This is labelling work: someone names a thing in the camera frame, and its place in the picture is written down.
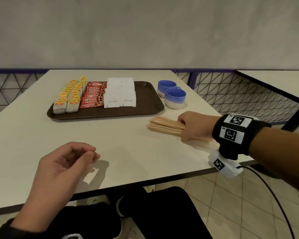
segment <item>person's leg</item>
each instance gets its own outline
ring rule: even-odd
[[[84,239],[115,238],[120,234],[121,221],[114,208],[106,203],[66,206],[49,225],[49,238],[80,234]]]
[[[146,239],[212,238],[188,194],[179,187],[124,196],[119,212],[132,217]]]

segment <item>black sleeve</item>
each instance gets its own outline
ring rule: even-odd
[[[14,218],[8,220],[0,227],[0,239],[39,239],[43,238],[43,233],[22,231],[11,227]]]

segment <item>white tabletop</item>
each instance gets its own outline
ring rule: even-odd
[[[299,71],[238,70],[299,98]]]
[[[146,124],[152,116],[67,122],[48,118],[55,95],[82,75],[90,81],[133,77],[154,88],[159,80],[172,80],[186,91],[187,106],[181,110],[165,107],[160,115],[175,120],[185,111],[219,115],[169,70],[50,70],[0,113],[0,208],[23,204],[40,158],[72,140],[89,143],[101,154],[95,163],[96,176],[89,185],[80,183],[77,193],[211,168],[208,155],[217,147],[215,143],[188,145],[179,137],[151,132]],[[249,160],[239,156],[239,162]]]

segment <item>black cable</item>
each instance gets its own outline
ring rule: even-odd
[[[271,190],[271,188],[269,187],[269,185],[267,185],[266,181],[264,181],[264,179],[263,179],[259,174],[257,174],[254,170],[252,170],[252,169],[250,169],[250,168],[248,168],[248,167],[245,167],[245,166],[238,166],[238,167],[237,167],[237,169],[240,169],[240,168],[244,168],[244,169],[248,169],[248,170],[250,170],[251,172],[253,172],[255,175],[257,175],[257,176],[264,182],[264,184],[267,186],[267,188],[270,190],[271,194],[274,196],[275,200],[277,201],[277,204],[279,205],[279,207],[280,207],[280,209],[281,209],[281,212],[283,213],[283,216],[284,216],[285,219],[286,219],[286,222],[287,222],[287,224],[288,224],[288,227],[289,227],[289,230],[290,230],[292,239],[295,239],[295,235],[293,234],[293,231],[292,231],[291,225],[290,225],[290,223],[289,223],[289,220],[288,220],[288,218],[287,218],[287,216],[286,216],[286,213],[285,213],[285,211],[283,210],[282,206],[280,205],[280,203],[279,203],[277,197],[275,196],[274,192]]]

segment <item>blue and white mug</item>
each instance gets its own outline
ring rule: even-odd
[[[169,108],[179,109],[183,107],[185,98],[186,92],[182,89],[169,88],[165,91],[164,102]]]
[[[165,96],[165,91],[169,88],[178,88],[180,87],[176,86],[176,83],[171,80],[160,80],[158,82],[158,87],[157,87],[157,93],[160,97],[164,98]]]

